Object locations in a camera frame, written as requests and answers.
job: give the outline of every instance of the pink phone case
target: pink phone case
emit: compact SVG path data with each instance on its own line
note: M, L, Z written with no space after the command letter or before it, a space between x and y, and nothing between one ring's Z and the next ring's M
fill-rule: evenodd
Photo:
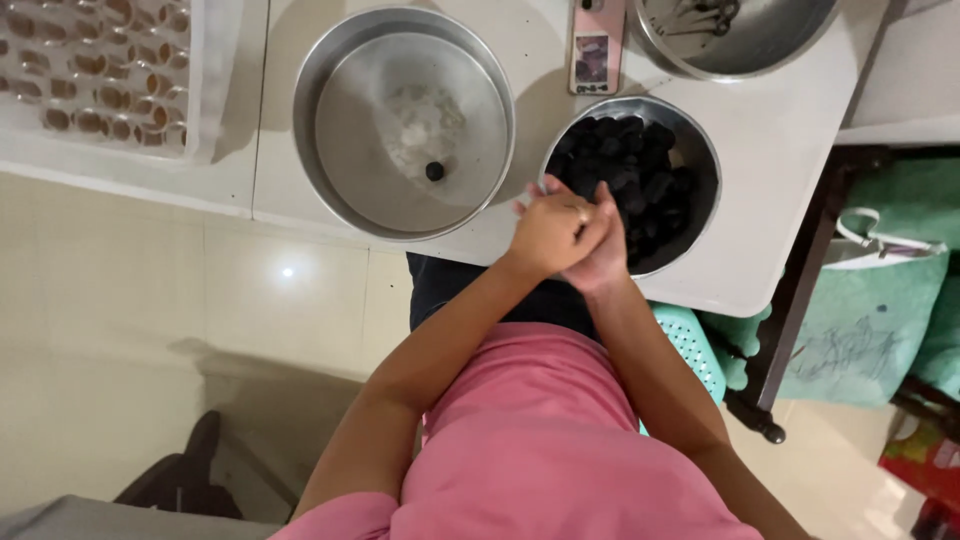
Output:
M570 56L570 93L613 95L620 88L626 0L592 0L599 9L583 9L573 2L573 39Z

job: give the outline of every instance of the stainless steel bowl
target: stainless steel bowl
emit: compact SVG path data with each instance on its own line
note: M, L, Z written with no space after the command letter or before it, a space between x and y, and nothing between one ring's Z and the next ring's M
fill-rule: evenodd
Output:
M693 79L732 82L769 73L795 60L827 31L837 0L739 0L722 37L661 37L651 17L691 0L632 0L627 10L640 47L661 69Z
M463 226L503 183L514 99L491 50L453 19L395 7L361 12L314 45L294 93L300 161L340 219L392 241ZM426 164L445 177L431 183Z
M673 264L691 249L713 219L720 202L720 159L704 129L693 118L669 103L650 96L613 97L593 104L577 115L554 139L543 159L540 178L546 174L546 164L560 137L580 120L594 118L639 116L646 123L659 122L673 130L677 144L670 151L674 167L681 164L697 171L700 182L690 199L690 225L681 235L660 247L652 256L630 268L634 277L648 276Z

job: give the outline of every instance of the white tabletop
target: white tabletop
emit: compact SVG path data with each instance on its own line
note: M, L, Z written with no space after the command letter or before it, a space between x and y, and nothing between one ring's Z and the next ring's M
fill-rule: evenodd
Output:
M170 168L79 144L36 144L0 133L0 170L182 207L252 217L269 0L243 0L243 18L213 163Z
M300 62L325 30L380 0L273 0L253 198L254 219L376 241L342 223L307 181L290 133ZM516 219L509 200L536 179L548 146L595 101L567 93L566 0L417 2L468 25L503 64L516 98L516 156L491 205L463 228L402 250L490 264ZM847 0L826 35L798 60L733 85L673 79L631 44L624 90L646 90L692 115L720 157L719 208L704 236L672 266L637 280L648 298L736 316L761 311L826 162L886 1Z

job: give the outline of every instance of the teal plastic stool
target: teal plastic stool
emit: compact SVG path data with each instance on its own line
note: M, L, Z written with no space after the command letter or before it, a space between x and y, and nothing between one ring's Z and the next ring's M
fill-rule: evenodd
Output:
M677 348L686 365L690 366L693 373L704 384L713 402L720 405L727 391L727 378L707 342L707 336L697 316L686 307L658 302L651 302L650 309L653 310L657 322L670 339L670 343ZM648 434L642 422L640 422L640 433Z

